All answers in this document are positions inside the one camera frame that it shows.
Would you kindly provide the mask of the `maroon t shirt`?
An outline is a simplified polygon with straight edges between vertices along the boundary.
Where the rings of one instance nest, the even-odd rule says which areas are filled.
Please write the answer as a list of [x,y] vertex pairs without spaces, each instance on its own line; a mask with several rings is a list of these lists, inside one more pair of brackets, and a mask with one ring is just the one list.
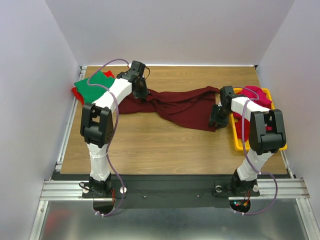
[[150,89],[146,99],[128,95],[119,104],[119,113],[158,113],[158,115],[180,127],[215,132],[214,125],[209,126],[212,107],[216,103],[219,89],[212,86],[184,92]]

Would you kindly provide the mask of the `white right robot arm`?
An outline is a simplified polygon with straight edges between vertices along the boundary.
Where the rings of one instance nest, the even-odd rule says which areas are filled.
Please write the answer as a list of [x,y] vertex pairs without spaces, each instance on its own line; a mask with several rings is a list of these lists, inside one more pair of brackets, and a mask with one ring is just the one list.
[[224,86],[219,90],[220,102],[214,104],[209,118],[209,126],[216,129],[225,128],[229,116],[236,113],[241,116],[241,131],[245,131],[248,121],[248,138],[242,136],[242,142],[249,142],[249,149],[244,148],[242,164],[235,170],[228,192],[235,196],[258,192],[257,177],[262,174],[266,161],[287,143],[283,113],[279,109],[269,109],[257,104],[260,96],[247,97],[236,94],[232,86]]

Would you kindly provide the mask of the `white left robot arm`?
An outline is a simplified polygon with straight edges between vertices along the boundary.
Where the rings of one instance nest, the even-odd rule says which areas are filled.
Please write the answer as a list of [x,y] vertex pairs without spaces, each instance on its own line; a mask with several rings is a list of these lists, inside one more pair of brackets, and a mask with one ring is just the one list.
[[119,120],[113,119],[113,113],[119,113],[119,104],[129,95],[147,98],[146,69],[144,63],[134,60],[128,70],[120,72],[111,83],[94,83],[91,78],[87,79],[90,88],[101,88],[105,92],[82,107],[80,134],[90,156],[89,180],[79,185],[85,198],[106,198],[114,193],[111,181],[113,166],[108,151]]

